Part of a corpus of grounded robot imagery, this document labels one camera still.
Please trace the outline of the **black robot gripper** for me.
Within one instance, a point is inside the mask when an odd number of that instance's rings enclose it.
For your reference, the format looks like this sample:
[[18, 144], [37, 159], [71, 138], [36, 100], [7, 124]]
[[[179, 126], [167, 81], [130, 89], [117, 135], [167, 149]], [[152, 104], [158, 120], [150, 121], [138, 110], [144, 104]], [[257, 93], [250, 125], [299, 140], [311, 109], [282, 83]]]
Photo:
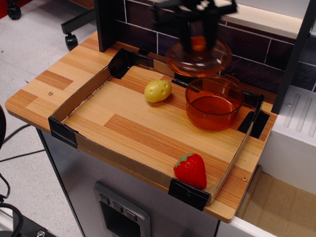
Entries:
[[[234, 0], [224, 6], [217, 6], [213, 0], [209, 0], [203, 9], [198, 8], [199, 5], [202, 5], [201, 0], [165, 0], [156, 2], [152, 6], [156, 24], [178, 22], [179, 39], [183, 51], [188, 54], [193, 53], [191, 30], [188, 22], [203, 21], [207, 49], [212, 50], [217, 40], [219, 20], [223, 15], [237, 12], [237, 3]], [[160, 15], [161, 10], [167, 9], [173, 11], [172, 16], [164, 17]]]

